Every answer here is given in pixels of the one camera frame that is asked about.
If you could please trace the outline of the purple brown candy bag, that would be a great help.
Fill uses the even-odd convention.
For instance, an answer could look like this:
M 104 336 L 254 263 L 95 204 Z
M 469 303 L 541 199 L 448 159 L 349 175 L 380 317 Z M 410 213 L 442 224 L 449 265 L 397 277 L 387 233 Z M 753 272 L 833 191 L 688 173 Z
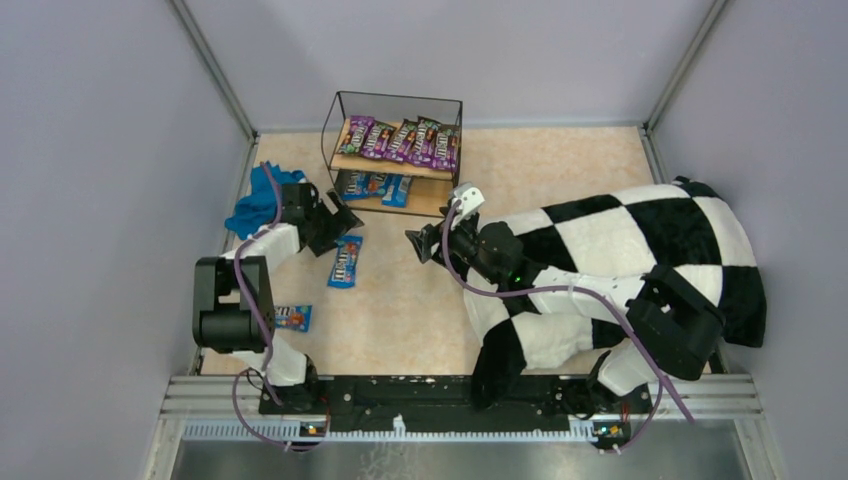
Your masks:
M 436 136 L 442 123 L 429 117 L 419 116 L 408 161 L 417 167 L 430 167 L 433 161 Z

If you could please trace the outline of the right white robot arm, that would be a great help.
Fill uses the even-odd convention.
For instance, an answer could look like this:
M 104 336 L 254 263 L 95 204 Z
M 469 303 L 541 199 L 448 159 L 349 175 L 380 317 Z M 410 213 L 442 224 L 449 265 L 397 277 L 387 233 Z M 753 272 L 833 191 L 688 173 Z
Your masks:
M 484 326 L 472 382 L 478 402 L 509 392 L 545 342 L 577 349 L 579 319 L 617 326 L 629 341 L 597 361 L 586 380 L 592 394 L 619 398 L 657 381 L 679 400 L 675 381 L 701 377 L 724 327 L 717 307 L 666 266 L 624 277 L 570 272 L 531 258 L 506 223 L 479 226 L 475 217 L 405 236 L 421 262 L 449 271 L 470 296 L 470 318 Z

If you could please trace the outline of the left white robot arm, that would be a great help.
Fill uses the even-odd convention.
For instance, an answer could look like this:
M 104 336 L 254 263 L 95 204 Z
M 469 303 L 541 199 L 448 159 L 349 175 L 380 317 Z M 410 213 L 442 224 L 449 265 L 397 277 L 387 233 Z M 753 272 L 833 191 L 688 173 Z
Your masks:
M 270 387 L 306 383 L 310 358 L 276 335 L 271 274 L 308 250 L 319 257 L 363 221 L 330 191 L 309 182 L 271 188 L 272 212 L 235 249 L 200 258 L 194 267 L 195 343 L 241 360 Z

